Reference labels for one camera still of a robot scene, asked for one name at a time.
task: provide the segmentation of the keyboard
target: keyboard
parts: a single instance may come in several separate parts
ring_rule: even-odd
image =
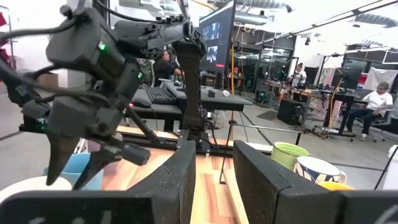
[[[151,103],[160,105],[173,105],[176,104],[177,100],[167,90],[163,90],[161,87],[146,88],[145,91],[148,94],[148,98]]]

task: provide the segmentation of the computer mouse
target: computer mouse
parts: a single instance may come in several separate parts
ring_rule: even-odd
[[[132,99],[131,103],[134,106],[138,106],[138,107],[141,107],[141,108],[150,108],[150,106],[152,106],[151,102],[149,102],[147,100],[144,100],[144,99],[140,99],[140,98]]]

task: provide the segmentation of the man in white shirt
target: man in white shirt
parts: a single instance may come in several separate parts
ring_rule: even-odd
[[[305,83],[305,79],[307,78],[307,74],[304,71],[303,63],[300,63],[296,66],[294,74],[289,77],[289,81],[292,82],[292,87],[297,87],[297,84]]]
[[[363,98],[368,104],[365,108],[355,110],[349,114],[346,124],[347,131],[352,132],[355,118],[363,117],[364,124],[361,140],[366,140],[372,121],[383,117],[386,111],[393,107],[392,96],[387,92],[388,88],[389,84],[382,82],[377,86],[376,91],[369,93]]]

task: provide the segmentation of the wooden tabletop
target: wooden tabletop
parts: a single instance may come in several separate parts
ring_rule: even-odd
[[[142,134],[138,128],[120,126],[120,133]],[[172,133],[155,131],[162,138],[177,139]],[[226,140],[217,139],[218,144],[226,144]],[[103,190],[126,190],[140,182],[162,165],[175,151],[150,148],[151,156],[144,166],[137,166],[122,160],[110,164],[104,170]],[[247,216],[234,177],[233,160],[226,158],[223,180],[226,185],[219,184],[223,158],[209,155],[196,156],[196,182],[193,197],[191,224],[247,224]]]
[[[144,133],[139,129],[139,128],[130,128],[130,127],[124,127],[124,126],[119,126],[117,129],[117,132],[121,134],[141,134],[144,135]],[[154,131],[154,133],[160,137],[160,138],[165,138],[165,139],[174,139],[177,140],[178,136],[174,133],[167,133],[164,131]],[[214,139],[210,138],[209,141],[214,144]],[[225,146],[227,140],[226,139],[217,139],[217,144],[220,146]],[[271,152],[272,151],[272,146],[267,145],[267,144],[259,144],[259,143],[251,143],[247,142],[248,145],[251,147],[259,150],[259,151],[265,151],[265,152]],[[233,146],[234,141],[228,141],[228,146]]]

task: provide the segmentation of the jeans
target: jeans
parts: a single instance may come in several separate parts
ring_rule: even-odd
[[[371,127],[372,121],[375,119],[381,118],[381,114],[378,115],[373,115],[373,110],[370,109],[360,109],[360,110],[354,110],[352,111],[347,120],[346,127],[349,131],[353,130],[353,124],[355,118],[360,118],[362,117],[363,119],[363,134],[369,134],[369,128]]]

